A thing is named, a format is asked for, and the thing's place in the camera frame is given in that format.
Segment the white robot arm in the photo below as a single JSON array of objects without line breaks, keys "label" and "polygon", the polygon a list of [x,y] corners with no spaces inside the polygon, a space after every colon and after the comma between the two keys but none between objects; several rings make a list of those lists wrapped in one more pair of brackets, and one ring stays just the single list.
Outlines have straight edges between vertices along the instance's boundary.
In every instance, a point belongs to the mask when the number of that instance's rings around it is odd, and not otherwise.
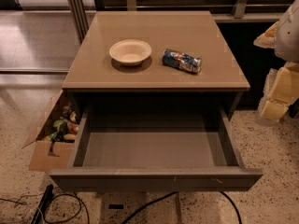
[{"label": "white robot arm", "polygon": [[257,121],[272,126],[279,123],[299,99],[299,0],[295,0],[280,20],[258,36],[253,44],[273,49],[275,55],[285,61],[278,70],[270,69],[257,109]]}]

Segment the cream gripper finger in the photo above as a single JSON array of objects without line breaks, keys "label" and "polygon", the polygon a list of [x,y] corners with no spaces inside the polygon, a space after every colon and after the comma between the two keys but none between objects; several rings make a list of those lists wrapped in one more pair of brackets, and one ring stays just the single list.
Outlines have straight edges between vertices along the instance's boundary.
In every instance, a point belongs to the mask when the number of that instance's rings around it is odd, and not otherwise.
[{"label": "cream gripper finger", "polygon": [[263,97],[257,108],[257,122],[260,125],[276,125],[288,111],[288,107],[285,104],[268,99],[277,74],[278,71],[271,68],[266,76],[263,87]]},{"label": "cream gripper finger", "polygon": [[278,22],[273,23],[264,33],[259,35],[253,45],[263,49],[273,49],[275,47],[275,37],[278,27]]}]

